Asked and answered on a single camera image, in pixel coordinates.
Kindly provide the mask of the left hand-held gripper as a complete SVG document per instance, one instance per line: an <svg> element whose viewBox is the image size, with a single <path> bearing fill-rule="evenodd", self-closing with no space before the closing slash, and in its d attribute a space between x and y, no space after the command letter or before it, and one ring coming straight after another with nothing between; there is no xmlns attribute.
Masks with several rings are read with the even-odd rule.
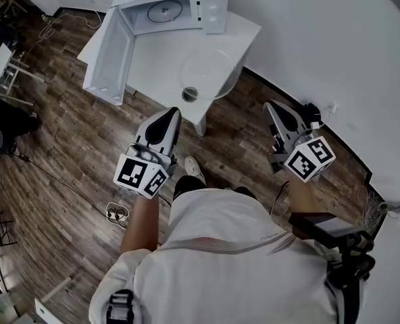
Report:
<svg viewBox="0 0 400 324"><path fill-rule="evenodd" d="M181 113L177 107L159 111L146 119L137 130L135 142L120 155L114 183L147 199L156 196L177 166L172 151L180 124ZM142 144L151 144L151 148Z"/></svg>

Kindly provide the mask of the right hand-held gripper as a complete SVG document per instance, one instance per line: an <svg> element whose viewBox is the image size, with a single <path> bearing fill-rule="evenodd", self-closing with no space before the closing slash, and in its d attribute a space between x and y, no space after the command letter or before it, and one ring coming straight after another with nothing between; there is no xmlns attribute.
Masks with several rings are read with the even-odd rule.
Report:
<svg viewBox="0 0 400 324"><path fill-rule="evenodd" d="M271 135L283 145L269 154L269 164L274 173L287 169L302 182L318 177L336 159L323 136L314 130L305 130L300 115L279 101L267 101L264 115Z"/></svg>

